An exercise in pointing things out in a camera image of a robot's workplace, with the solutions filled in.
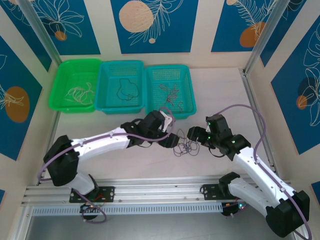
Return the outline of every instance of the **white table surface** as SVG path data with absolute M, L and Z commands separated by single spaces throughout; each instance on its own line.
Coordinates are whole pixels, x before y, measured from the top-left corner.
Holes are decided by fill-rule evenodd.
M 249 101 L 237 68 L 191 69 L 191 78 L 197 112 L 185 120 L 177 120 L 174 132 L 182 129 L 187 134 L 193 126 L 206 127 L 206 116 L 233 104 Z M 253 146 L 260 134 L 253 113 L 243 107 L 235 107 L 223 113 L 233 134 L 242 134 Z M 70 139 L 90 137 L 111 131 L 122 123 L 144 118 L 145 109 L 138 114 L 106 115 L 103 112 L 62 113 L 55 138 L 67 135 Z M 267 161 L 263 146 L 259 156 Z M 96 156 L 79 164 L 78 169 L 91 174 L 95 179 L 172 178 L 224 175 L 231 171 L 245 172 L 226 156 L 213 157 L 207 148 L 200 147 L 197 156 L 185 154 L 176 157 L 172 149 L 154 143 L 150 148 L 134 146 Z

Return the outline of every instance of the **leaf line drawing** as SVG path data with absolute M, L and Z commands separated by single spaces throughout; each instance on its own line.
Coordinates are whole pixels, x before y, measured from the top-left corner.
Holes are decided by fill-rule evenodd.
M 286 7 L 284 13 L 282 14 L 282 17 L 287 20 L 288 19 L 288 14 L 289 12 L 296 12 L 300 9 L 300 7 L 302 6 L 302 3 L 304 2 L 304 0 L 294 0 L 294 1 L 290 1 L 288 3 L 288 6 Z
M 1 1 L 5 5 L 5 7 L 10 10 L 12 15 L 16 19 L 23 22 L 25 25 L 30 26 L 28 20 L 26 19 L 25 15 L 21 11 L 20 7 L 15 3 L 15 1 L 14 2 L 12 2 L 12 0 L 11 1 L 10 0 L 1 0 Z
M 246 25 L 254 30 L 254 38 L 257 40 L 264 27 L 266 18 L 270 15 L 278 0 L 264 0 L 262 7 L 258 8 L 255 0 L 227 0 L 228 5 L 234 5 L 240 17 L 246 21 Z
M 266 21 L 279 0 L 264 0 L 261 7 L 256 0 L 226 0 L 226 4 L 235 6 L 239 16 L 245 20 L 248 28 L 240 36 L 240 45 L 244 48 L 255 46 Z M 287 20 L 290 11 L 298 11 L 304 0 L 291 0 L 282 14 Z
M 123 28 L 131 32 L 128 38 L 132 40 L 130 46 L 140 41 L 154 44 L 166 27 L 170 27 L 169 14 L 179 9 L 183 2 L 184 0 L 128 1 L 119 11 L 119 19 Z
M 0 54 L 0 70 L 5 66 L 7 57 L 8 56 L 6 55 Z M 22 102 L 23 99 L 24 97 L 14 97 L 8 94 L 0 84 L 0 110 L 3 109 L 6 105 L 8 105 L 9 107 L 10 104 L 24 106 Z
M 312 34 L 304 54 L 303 65 L 306 78 L 300 83 L 304 90 L 297 99 L 297 106 L 303 110 L 310 107 L 310 126 L 320 123 L 320 23 Z
M 15 18 L 30 26 L 17 4 L 12 0 L 1 1 L 6 3 Z M 70 10 L 69 0 L 31 0 L 30 3 L 50 36 L 60 41 L 65 41 L 67 34 L 82 37 L 83 33 L 77 24 L 82 23 L 85 16 Z

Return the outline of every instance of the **tangled wire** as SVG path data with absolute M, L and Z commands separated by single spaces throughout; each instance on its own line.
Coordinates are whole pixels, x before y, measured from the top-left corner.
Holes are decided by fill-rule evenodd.
M 181 129 L 178 130 L 176 135 L 183 140 L 179 142 L 177 146 L 173 148 L 173 154 L 176 157 L 181 157 L 185 154 L 190 154 L 191 156 L 197 156 L 200 150 L 200 145 L 197 141 L 191 141 L 186 136 L 184 131 Z
M 64 99 L 70 102 L 78 102 L 82 105 L 91 105 L 93 104 L 93 97 L 95 96 L 95 92 L 91 90 L 91 83 L 87 82 L 88 90 L 85 90 L 83 87 L 77 86 L 71 88 L 68 93 L 64 96 Z

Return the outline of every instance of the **metal frame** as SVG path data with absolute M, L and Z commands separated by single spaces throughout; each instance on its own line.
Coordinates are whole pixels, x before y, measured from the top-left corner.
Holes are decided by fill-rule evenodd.
M 52 61 L 59 66 L 62 63 L 60 54 L 30 1 L 16 0 L 16 2 Z
M 205 201 L 200 188 L 203 184 L 218 184 L 222 176 L 171 177 L 145 179 L 104 179 L 97 180 L 99 186 L 115 187 L 113 203 L 118 204 L 190 204 L 234 202 L 230 200 Z M 256 186 L 247 175 L 242 176 L 247 183 Z M 24 194 L 22 206 L 72 206 L 69 203 L 71 190 L 68 187 L 55 187 L 52 183 L 29 186 Z
M 252 90 L 252 87 L 251 87 L 250 78 L 248 76 L 245 76 L 244 70 L 240 71 L 240 74 L 241 74 L 241 78 L 242 78 L 242 82 L 243 82 L 243 85 L 244 85 L 244 89 L 246 91 L 246 95 L 248 97 L 248 100 L 249 100 L 249 103 L 250 103 L 251 107 L 259 110 L 256 98 L 254 96 L 254 93 L 253 93 L 253 90 Z M 262 123 L 260 117 L 258 116 L 258 114 L 256 112 L 252 111 L 252 113 L 253 113 L 256 125 L 258 127 L 259 133 L 260 133 L 260 135 L 262 135 L 263 130 L 264 130 L 263 123 Z M 272 150 L 272 148 L 270 146 L 270 140 L 269 140 L 269 136 L 268 136 L 267 133 L 266 133 L 264 139 L 262 140 L 262 144 L 263 144 L 263 147 L 264 147 L 264 150 L 265 150 L 265 154 L 266 154 L 266 156 L 268 158 L 268 161 L 270 163 L 271 169 L 275 173 L 277 173 L 279 175 L 279 172 L 277 170 L 277 163 L 275 161 L 275 156 L 274 156 L 273 150 Z
M 249 60 L 244 67 L 243 72 L 245 76 L 248 76 L 248 74 L 254 67 L 256 61 L 260 58 L 260 55 L 263 49 L 265 48 L 268 40 L 270 39 L 271 34 L 275 30 L 289 2 L 290 0 L 280 0 L 280 1 L 277 1 L 277 3 L 275 4 L 273 11 L 271 12 L 268 20 L 266 21 L 266 25 L 263 28 L 261 35 L 256 41 L 255 46 L 253 47 Z

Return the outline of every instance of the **beige circle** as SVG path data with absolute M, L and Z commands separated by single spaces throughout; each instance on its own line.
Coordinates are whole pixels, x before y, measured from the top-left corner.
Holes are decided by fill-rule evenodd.
M 238 0 L 226 0 L 226 4 L 228 5 L 236 4 L 236 2 L 238 2 Z
M 143 2 L 128 1 L 119 12 L 120 23 L 125 30 L 131 33 L 140 33 L 154 23 L 154 15 Z
M 10 3 L 14 4 L 14 5 L 18 5 L 17 0 L 8 0 Z

